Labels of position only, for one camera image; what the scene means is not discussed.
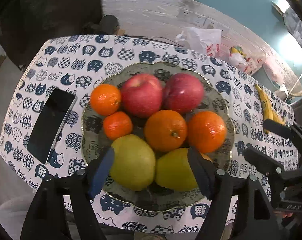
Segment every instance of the metal bolt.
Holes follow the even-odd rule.
[[[218,169],[217,170],[217,174],[219,174],[219,175],[221,175],[221,176],[223,176],[223,175],[225,175],[225,171],[224,170],[221,170],[221,169]]]
[[[79,169],[79,170],[76,172],[76,174],[79,175],[79,176],[85,174],[85,169]]]
[[[284,192],[284,191],[282,191],[282,192],[280,193],[280,198],[281,198],[281,200],[285,198],[285,192]]]
[[[249,179],[252,180],[252,181],[256,181],[257,180],[257,177],[255,175],[250,175],[249,176]]]
[[[52,175],[47,175],[47,176],[45,176],[44,180],[45,180],[45,181],[50,181],[50,180],[52,180]]]
[[[277,174],[280,174],[282,172],[282,169],[280,167],[277,167],[276,172],[277,172]]]

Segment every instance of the table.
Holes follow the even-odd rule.
[[[38,189],[48,174],[63,177],[84,168],[81,116],[93,88],[128,65],[159,61],[199,72],[222,94],[236,132],[228,172],[242,178],[256,175],[270,197],[267,178],[244,160],[242,151],[255,147],[281,162],[286,170],[297,167],[298,152],[291,141],[263,133],[261,103],[254,88],[257,81],[232,65],[202,53],[125,36],[77,35],[46,41],[22,76],[9,105],[0,136],[1,156],[34,189]],[[26,145],[43,105],[56,87],[75,94],[77,101],[58,135],[49,164],[43,165],[26,150]],[[292,124],[292,108],[264,89],[272,98],[273,109],[285,117],[286,124]],[[227,223],[234,219],[236,201],[234,196]],[[64,202],[72,210],[70,198],[65,196]],[[92,203],[101,223],[153,233],[197,232],[209,206],[210,201],[205,199],[187,208],[146,212],[113,199],[104,191]]]

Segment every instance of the white cable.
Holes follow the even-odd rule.
[[[294,87],[296,86],[296,84],[298,83],[298,81],[301,79],[301,77],[302,77],[302,74],[300,75],[300,77],[299,77],[299,78],[297,79],[297,81],[295,82],[294,86],[293,86],[292,89],[290,90],[290,92],[289,92],[289,94],[287,95],[287,97],[285,98],[285,101],[284,101],[284,102],[286,102],[286,100],[287,100],[288,97],[290,96],[292,90],[294,89]]]

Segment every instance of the apple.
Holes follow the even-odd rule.
[[[148,118],[159,111],[162,104],[162,86],[153,75],[141,73],[129,78],[121,88],[121,104],[137,117]]]
[[[185,114],[196,108],[204,96],[203,86],[195,76],[173,75],[163,89],[164,108]]]

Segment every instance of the bunch of bananas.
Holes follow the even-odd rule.
[[[278,114],[274,110],[272,110],[272,105],[271,105],[268,95],[264,92],[263,89],[261,89],[259,87],[258,84],[255,84],[254,86],[260,96],[261,107],[263,109],[263,121],[265,121],[266,119],[271,119],[277,123],[285,125],[285,122],[282,121],[281,117],[279,117]]]

